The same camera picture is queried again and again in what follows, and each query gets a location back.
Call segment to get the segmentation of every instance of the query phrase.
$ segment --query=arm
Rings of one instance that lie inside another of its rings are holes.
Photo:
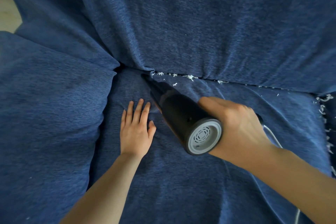
[[[132,118],[133,102],[123,112],[120,131],[121,154],[110,169],[85,193],[61,224],[119,223],[133,176],[143,156],[148,152],[156,130],[147,118],[150,103],[141,114],[143,100]]]
[[[274,146],[251,108],[218,98],[201,98],[199,104],[225,127],[210,154],[251,172],[314,222],[335,222],[335,180]]]

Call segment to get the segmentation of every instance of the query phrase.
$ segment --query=forearm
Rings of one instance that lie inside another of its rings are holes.
[[[122,154],[85,193],[61,224],[118,223],[141,158]]]
[[[275,148],[250,172],[315,223],[335,223],[336,181],[294,153]]]

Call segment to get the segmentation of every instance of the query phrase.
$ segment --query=blue fabric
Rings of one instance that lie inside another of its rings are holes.
[[[252,107],[284,148],[331,175],[315,97],[336,91],[336,0],[15,2],[23,24],[0,32],[1,222],[69,211],[120,153],[128,101],[150,101],[144,71],[195,101]],[[120,223],[293,222],[295,207],[268,186],[186,154],[155,107],[149,116],[157,132]]]

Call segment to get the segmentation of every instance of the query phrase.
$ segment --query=beige floor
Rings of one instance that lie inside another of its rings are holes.
[[[21,22],[21,16],[14,1],[0,0],[0,31],[14,32]]]

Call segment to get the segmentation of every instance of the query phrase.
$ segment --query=left hand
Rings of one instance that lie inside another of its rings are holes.
[[[143,99],[140,99],[133,116],[134,102],[130,101],[127,112],[124,110],[121,117],[120,128],[120,153],[131,154],[143,158],[148,152],[156,131],[154,122],[149,122],[147,130],[147,120],[151,104],[148,102],[141,113]]]

